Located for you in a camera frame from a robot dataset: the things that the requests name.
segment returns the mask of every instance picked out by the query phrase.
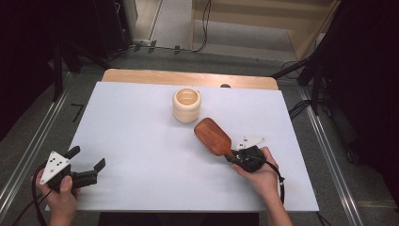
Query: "black cable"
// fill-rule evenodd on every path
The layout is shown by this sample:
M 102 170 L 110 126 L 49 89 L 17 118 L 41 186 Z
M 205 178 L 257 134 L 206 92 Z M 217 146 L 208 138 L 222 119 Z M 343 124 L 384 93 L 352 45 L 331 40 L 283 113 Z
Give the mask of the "black cable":
M 51 193 L 52 191 L 53 191 L 53 190 L 50 190 L 50 191 L 47 193 L 47 195 L 45 195 L 43 198 L 41 198 L 41 200 L 39 201 L 39 204 L 41 204 L 41 203 L 47 198 L 47 196 L 50 195 L 50 193 Z M 30 203 L 21 211 L 20 215 L 19 215 L 19 216 L 14 220 L 14 222 L 12 223 L 12 226 L 18 226 L 18 224 L 20 223 L 21 218 L 23 217 L 23 215 L 25 214 L 25 212 L 30 208 L 30 206 L 32 206 L 32 204 L 33 204 L 33 201 L 30 202 Z
M 288 64 L 288 63 L 299 63 L 299 61 L 287 61 L 287 62 L 283 63 L 283 64 L 281 65 L 281 67 L 279 67 L 279 69 L 282 70 L 282 68 L 284 68 L 284 66 L 285 66 L 286 64 Z M 284 76 L 287 77 L 287 78 L 289 78 L 289 79 L 296 79 L 296 78 L 294 78 L 294 77 L 288 76 L 287 74 L 285 74 Z
M 32 180 L 32 198 L 33 198 L 33 203 L 35 204 L 36 208 L 36 213 L 38 217 L 38 221 L 41 226 L 47 226 L 46 220 L 44 219 L 43 214 L 40 211 L 39 207 L 39 202 L 38 202 L 38 196 L 36 195 L 36 180 L 38 178 L 38 174 L 41 171 L 41 169 L 44 169 L 46 167 L 46 162 L 41 164 L 38 169 L 36 169 L 35 174 L 33 174 L 33 180 Z
M 288 111 L 290 119 L 293 120 L 299 113 L 311 104 L 311 100 L 300 101 L 291 110 Z
M 331 226 L 331 224 L 330 224 L 325 218 L 323 218 L 323 216 L 322 216 L 319 212 L 316 212 L 316 215 L 317 215 L 317 217 L 319 218 L 320 223 L 322 223 L 323 226 L 325 226 L 326 224 L 328 224 L 329 226 Z

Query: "white table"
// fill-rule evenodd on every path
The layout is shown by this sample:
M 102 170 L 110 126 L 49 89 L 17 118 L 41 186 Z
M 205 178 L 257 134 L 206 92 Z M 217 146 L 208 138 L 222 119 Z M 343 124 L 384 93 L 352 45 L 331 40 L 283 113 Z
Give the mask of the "white table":
M 99 82 L 71 147 L 73 171 L 103 157 L 98 184 L 82 188 L 78 209 L 129 212 L 259 212 L 260 197 L 224 157 L 210 154 L 194 126 L 210 117 L 231 137 L 265 137 L 285 180 L 287 211 L 318 211 L 287 108 L 278 90 L 194 87 L 199 119 L 176 121 L 171 99 L 182 86 Z

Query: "hand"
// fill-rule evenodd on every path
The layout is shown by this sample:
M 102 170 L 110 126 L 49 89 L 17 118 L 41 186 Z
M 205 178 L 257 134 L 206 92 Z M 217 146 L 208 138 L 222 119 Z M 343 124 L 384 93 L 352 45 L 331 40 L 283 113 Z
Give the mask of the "hand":
M 36 179 L 36 187 L 43 196 L 50 192 L 48 185 L 41 185 L 40 179 L 43 175 L 42 169 Z M 72 177 L 66 176 L 62 179 L 59 193 L 52 191 L 46 198 L 51 210 L 50 225 L 71 225 L 76 214 L 76 198 L 71 193 Z
M 267 147 L 261 148 L 267 161 L 273 164 L 277 169 L 279 165 L 273 158 Z M 247 178 L 255 190 L 265 199 L 268 200 L 269 197 L 278 196 L 278 179 L 277 174 L 269 165 L 263 164 L 263 166 L 255 172 L 247 172 L 243 170 L 240 166 L 233 164 L 232 167 L 237 171 L 238 174 Z
M 269 149 L 266 147 L 261 148 L 267 161 L 273 164 L 277 169 L 279 165 L 273 158 Z M 279 199 L 278 186 L 278 175 L 277 173 L 267 164 L 255 172 L 249 173 L 243 170 L 238 165 L 233 164 L 232 167 L 238 172 L 238 174 L 249 179 L 255 190 L 263 197 L 266 204 L 267 221 L 270 226 L 290 226 L 293 225 L 290 217 L 282 205 Z

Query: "hairbrush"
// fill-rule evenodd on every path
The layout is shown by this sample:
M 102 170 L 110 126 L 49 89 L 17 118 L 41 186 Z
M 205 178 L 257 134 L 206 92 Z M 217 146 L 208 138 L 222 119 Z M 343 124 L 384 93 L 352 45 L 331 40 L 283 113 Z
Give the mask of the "hairbrush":
M 231 139 L 212 119 L 205 118 L 200 121 L 194 128 L 194 134 L 214 155 L 234 157 L 231 151 Z
M 194 128 L 194 134 L 211 153 L 216 156 L 224 155 L 227 161 L 248 172 L 260 169 L 266 161 L 263 152 L 256 145 L 238 151 L 232 150 L 230 137 L 210 118 L 200 121 Z

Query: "metal frame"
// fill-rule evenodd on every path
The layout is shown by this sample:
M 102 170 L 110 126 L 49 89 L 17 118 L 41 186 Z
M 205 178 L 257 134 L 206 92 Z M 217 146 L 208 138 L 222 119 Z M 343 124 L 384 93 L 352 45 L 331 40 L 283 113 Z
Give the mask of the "metal frame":
M 311 98 L 309 93 L 303 87 L 300 87 L 300 92 L 303 100 L 309 100 Z M 323 156 L 326 159 L 329 172 L 331 173 L 332 180 L 335 184 L 338 195 L 340 196 L 341 203 L 348 217 L 349 223 L 352 226 L 362 226 L 363 222 L 361 220 L 358 207 L 343 177 L 343 173 L 341 172 L 341 169 L 335 158 L 334 152 L 329 145 L 323 124 L 320 122 L 319 116 L 314 114 L 311 106 L 308 106 L 307 110 L 311 120 L 311 125 L 313 126 L 314 132 L 316 133 L 317 139 L 320 143 Z
M 41 122 L 36 134 L 33 136 L 28 147 L 26 148 L 23 157 L 21 158 L 18 166 L 13 171 L 12 175 L 8 179 L 8 182 L 3 187 L 0 194 L 0 223 L 3 221 L 12 201 L 15 198 L 21 184 L 26 177 L 30 167 L 32 166 L 36 155 L 38 154 L 43 141 L 46 139 L 56 116 L 58 115 L 61 107 L 64 105 L 65 99 L 70 91 L 70 87 L 76 77 L 76 74 L 67 73 L 64 78 L 64 92 L 58 98 L 58 101 L 51 104 L 46 116 Z

